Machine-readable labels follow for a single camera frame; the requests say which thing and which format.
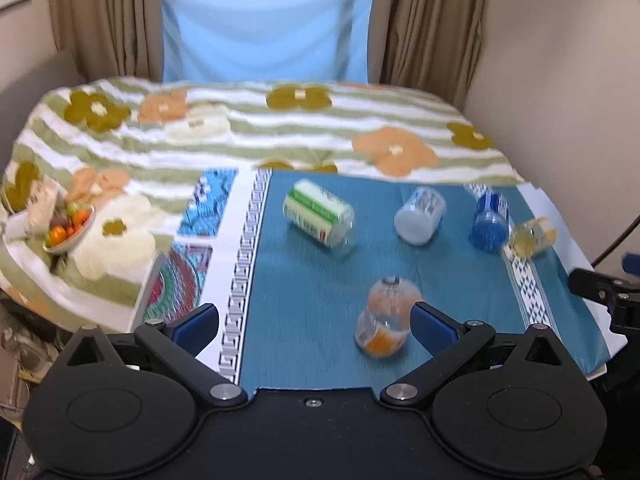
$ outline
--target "orange fruit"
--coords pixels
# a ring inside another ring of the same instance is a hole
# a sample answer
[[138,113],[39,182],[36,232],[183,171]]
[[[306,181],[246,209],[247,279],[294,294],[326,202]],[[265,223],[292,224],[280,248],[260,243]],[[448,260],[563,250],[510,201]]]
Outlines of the orange fruit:
[[89,212],[87,209],[80,209],[71,217],[71,221],[76,229],[80,228],[88,219]]
[[62,226],[56,226],[49,231],[49,245],[55,247],[66,240],[66,231]]

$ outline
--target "floral bedspread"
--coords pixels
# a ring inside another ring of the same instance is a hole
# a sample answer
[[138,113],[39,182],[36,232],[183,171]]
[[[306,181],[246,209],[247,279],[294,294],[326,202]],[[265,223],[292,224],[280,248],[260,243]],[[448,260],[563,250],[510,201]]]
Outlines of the floral bedspread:
[[97,217],[64,258],[52,260],[38,238],[0,243],[2,290],[68,330],[87,322],[126,330],[156,251],[172,247],[209,168],[521,181],[487,136],[420,91],[126,77],[61,88],[43,97],[14,144],[1,213],[22,210],[31,181],[47,175]]

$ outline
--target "plastic bottle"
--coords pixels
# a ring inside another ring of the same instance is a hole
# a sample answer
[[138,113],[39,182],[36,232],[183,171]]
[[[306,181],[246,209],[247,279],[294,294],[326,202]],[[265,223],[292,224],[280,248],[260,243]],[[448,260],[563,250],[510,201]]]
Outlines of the plastic bottle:
[[493,191],[478,199],[476,217],[471,227],[471,243],[478,249],[493,253],[499,250],[509,237],[509,202]]
[[516,226],[509,238],[509,247],[516,256],[531,258],[546,248],[551,247],[558,239],[558,230],[549,218],[533,218]]
[[390,276],[377,281],[356,322],[354,337],[358,346],[372,357],[397,352],[410,332],[411,308],[421,299],[420,290],[409,280]]
[[411,245],[427,243],[440,225],[447,203],[431,187],[417,187],[394,217],[398,236]]
[[355,222],[353,207],[306,178],[297,181],[284,197],[282,213],[331,250],[340,251],[349,244]]

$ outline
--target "green label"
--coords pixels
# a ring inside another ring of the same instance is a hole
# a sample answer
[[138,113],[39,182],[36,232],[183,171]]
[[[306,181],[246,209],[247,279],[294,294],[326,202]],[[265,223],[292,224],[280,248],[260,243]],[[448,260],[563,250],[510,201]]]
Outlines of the green label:
[[291,189],[289,191],[289,196],[298,202],[300,205],[303,205],[307,209],[316,213],[320,218],[324,218],[328,222],[332,224],[338,221],[338,215],[329,211],[328,209],[322,207],[318,202],[312,200],[307,195],[300,193],[297,189]]

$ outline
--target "curtain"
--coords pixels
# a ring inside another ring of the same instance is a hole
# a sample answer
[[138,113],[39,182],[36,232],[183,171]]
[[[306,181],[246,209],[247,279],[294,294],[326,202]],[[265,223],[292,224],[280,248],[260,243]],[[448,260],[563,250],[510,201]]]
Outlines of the curtain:
[[58,50],[69,49],[89,80],[162,78],[160,0],[49,0]]
[[373,0],[369,80],[439,95],[462,109],[485,0]]

